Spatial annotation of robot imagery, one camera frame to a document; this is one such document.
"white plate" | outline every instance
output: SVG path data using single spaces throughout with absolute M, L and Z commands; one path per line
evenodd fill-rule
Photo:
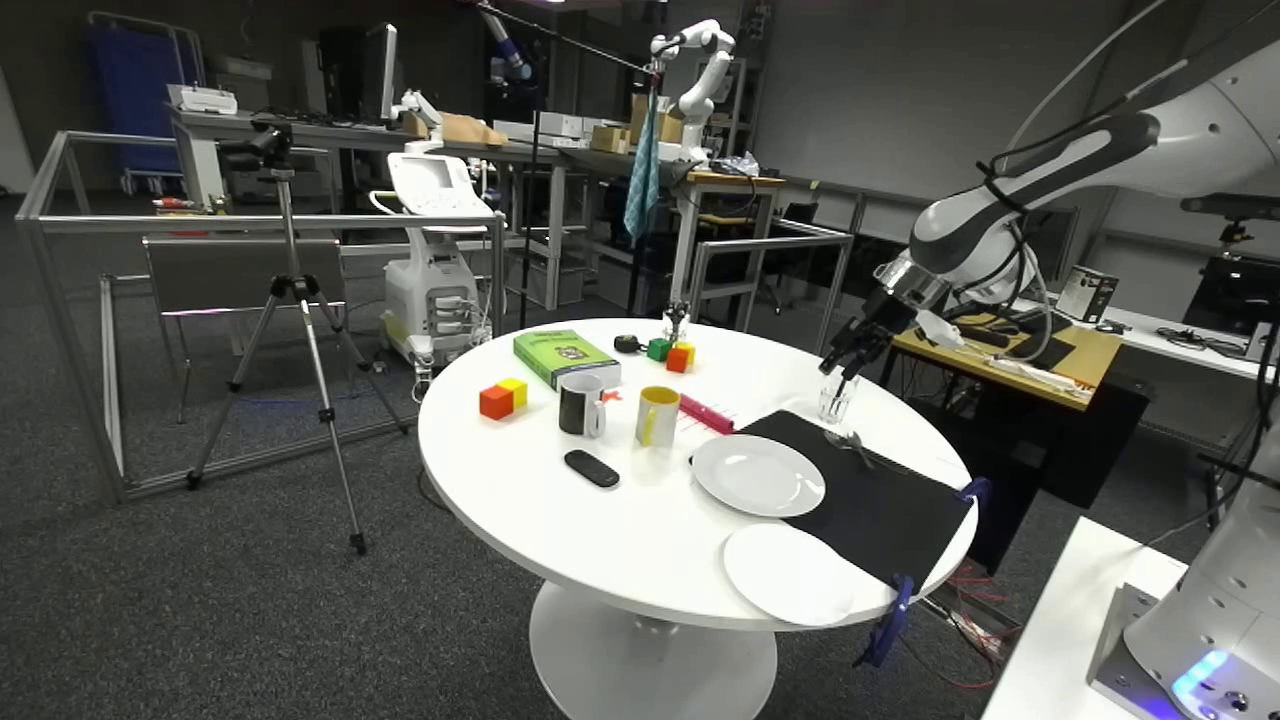
M 877 589 L 870 576 L 790 523 L 749 523 L 733 530 L 718 549 L 718 564 L 749 602 L 800 628 L 844 622 Z
M 768 436 L 714 436 L 691 451 L 691 478 L 749 517 L 805 517 L 822 496 L 822 471 Z

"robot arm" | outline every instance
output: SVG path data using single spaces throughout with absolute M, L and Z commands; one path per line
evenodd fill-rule
M 733 62 L 733 35 L 714 18 L 689 23 L 675 35 L 651 35 L 651 69 L 662 72 L 682 48 L 711 48 L 698 78 L 675 99 L 689 125 L 702 125 L 714 110 L 714 92 Z
M 1012 171 L 989 171 L 981 189 L 926 203 L 906 252 L 884 277 L 866 311 L 844 323 L 822 357 L 854 375 L 896 332 L 910 326 L 926 289 L 974 289 L 1012 296 L 1034 277 L 1019 243 L 1019 215 L 1079 189 L 1137 189 L 1151 195 L 1201 195 L 1280 161 L 1280 38 L 1249 35 L 1231 51 L 1211 48 L 1128 92 L 1124 104 L 1053 139 Z
M 526 83 L 532 78 L 532 69 L 526 69 L 526 58 L 520 56 L 520 48 L 513 42 L 513 33 L 506 33 L 506 23 L 490 11 L 490 4 L 489 0 L 477 0 L 477 8 L 481 8 L 481 14 L 484 14 L 484 26 L 489 26 L 489 35 L 490 35 L 490 42 L 494 42 L 494 58 L 490 58 L 490 69 L 489 69 L 489 78 L 494 83 L 494 87 L 513 87 L 513 83 Z

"red block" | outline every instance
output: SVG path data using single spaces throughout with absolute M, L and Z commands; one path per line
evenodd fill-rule
M 481 415 L 504 418 L 513 415 L 513 408 L 517 408 L 517 397 L 506 387 L 490 382 L 481 391 Z
M 666 372 L 689 372 L 689 363 L 691 363 L 691 342 L 672 342 Z

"table pedestal base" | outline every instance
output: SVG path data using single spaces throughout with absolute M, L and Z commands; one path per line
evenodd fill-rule
M 768 631 L 644 621 L 557 585 L 537 593 L 526 646 L 571 720 L 749 720 L 775 678 Z

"black cloth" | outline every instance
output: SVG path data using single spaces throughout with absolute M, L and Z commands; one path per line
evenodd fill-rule
M 822 502 L 787 523 L 884 585 L 910 576 L 921 589 L 970 502 L 954 488 L 828 436 L 795 410 L 773 410 L 738 430 L 781 440 L 822 471 Z

